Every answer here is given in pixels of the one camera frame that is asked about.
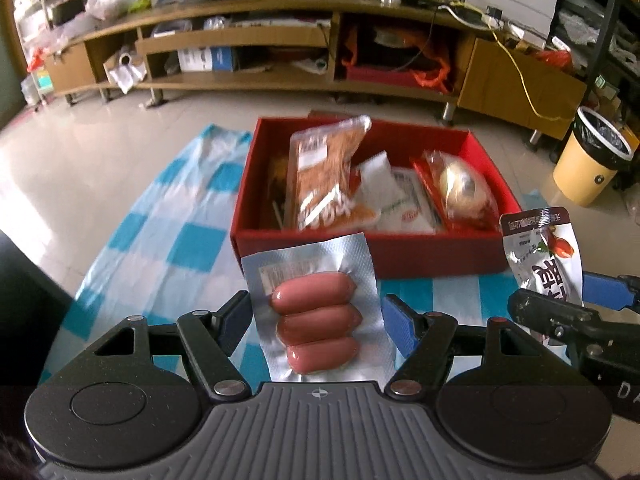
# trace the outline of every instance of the red gift box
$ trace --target red gift box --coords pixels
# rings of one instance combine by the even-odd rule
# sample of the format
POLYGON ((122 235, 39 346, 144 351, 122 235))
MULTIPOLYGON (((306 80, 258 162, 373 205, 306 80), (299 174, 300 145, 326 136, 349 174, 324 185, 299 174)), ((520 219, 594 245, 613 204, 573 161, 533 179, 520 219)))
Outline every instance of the red gift box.
MULTIPOLYGON (((231 225, 231 243, 238 260, 261 251, 321 242, 349 233, 260 228, 260 215, 267 200, 270 159, 289 153, 292 134, 335 122, 331 118, 258 120, 231 225)), ((409 159, 421 156, 424 150, 441 150, 460 156, 487 180, 500 214, 521 211, 509 186, 471 132, 374 120, 351 164, 357 165, 386 151, 392 166, 411 168, 409 159)), ((365 236, 376 277, 381 279, 488 274, 507 268, 502 237, 497 232, 404 234, 365 231, 365 236)))

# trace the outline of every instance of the sausage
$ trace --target sausage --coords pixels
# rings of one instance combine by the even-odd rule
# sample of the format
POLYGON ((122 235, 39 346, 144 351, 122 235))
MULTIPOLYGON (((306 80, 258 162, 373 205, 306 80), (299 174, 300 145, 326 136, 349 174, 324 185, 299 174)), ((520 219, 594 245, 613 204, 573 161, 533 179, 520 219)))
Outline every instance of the sausage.
POLYGON ((297 374, 333 370, 351 361, 360 345, 353 337, 341 337, 287 347, 287 361, 297 374))
POLYGON ((281 283, 273 291, 270 304, 278 314, 286 316, 349 303, 355 290, 356 284, 343 272, 317 272, 281 283))
POLYGON ((276 333, 285 345, 299 345, 349 335, 362 322, 362 314, 350 304, 321 306, 281 317, 276 333))

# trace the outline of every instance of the brown snack bag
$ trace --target brown snack bag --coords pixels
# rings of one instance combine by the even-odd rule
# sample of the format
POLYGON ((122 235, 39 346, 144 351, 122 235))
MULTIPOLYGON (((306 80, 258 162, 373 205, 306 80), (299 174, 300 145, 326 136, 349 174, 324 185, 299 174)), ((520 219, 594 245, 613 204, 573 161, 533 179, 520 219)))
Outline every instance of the brown snack bag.
POLYGON ((366 227, 380 215, 350 193, 350 161, 371 128, 369 116, 310 128, 290 140, 285 227, 350 229, 366 227))

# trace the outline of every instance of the snack package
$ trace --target snack package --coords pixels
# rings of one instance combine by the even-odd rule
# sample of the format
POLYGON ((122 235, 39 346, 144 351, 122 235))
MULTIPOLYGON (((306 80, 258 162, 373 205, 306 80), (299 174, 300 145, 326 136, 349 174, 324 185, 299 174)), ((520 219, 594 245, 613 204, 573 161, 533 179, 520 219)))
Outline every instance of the snack package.
MULTIPOLYGON (((580 251, 564 207, 502 215, 500 227, 504 252, 520 288, 582 305, 580 251)), ((532 335, 544 342, 540 334, 532 335)))
POLYGON ((353 200, 350 161, 371 119, 360 116, 310 128, 290 140, 285 227, 354 229, 375 224, 379 212, 353 200))
POLYGON ((411 168, 392 168, 386 152, 359 164, 360 179, 354 199, 379 210, 372 231, 392 233, 433 233, 436 222, 420 179, 411 168))
POLYGON ((376 380, 395 371, 363 234, 242 258, 272 381, 376 380))
POLYGON ((498 230, 498 206, 484 177, 462 158, 424 152, 411 159, 447 230, 498 230))
POLYGON ((389 231, 389 227, 401 222, 401 232, 436 233, 442 231, 442 220, 420 182, 420 178, 412 168, 392 168, 396 184, 408 199, 389 211, 385 221, 378 222, 379 231, 389 231))

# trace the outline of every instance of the white box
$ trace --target white box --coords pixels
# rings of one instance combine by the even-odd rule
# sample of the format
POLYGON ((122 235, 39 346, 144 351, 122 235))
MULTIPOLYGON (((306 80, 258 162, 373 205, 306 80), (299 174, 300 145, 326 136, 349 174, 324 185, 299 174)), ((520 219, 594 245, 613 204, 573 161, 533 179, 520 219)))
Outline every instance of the white box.
POLYGON ((179 50, 178 60, 180 70, 183 72, 211 72, 212 70, 233 72, 237 68, 236 56, 230 46, 179 50))

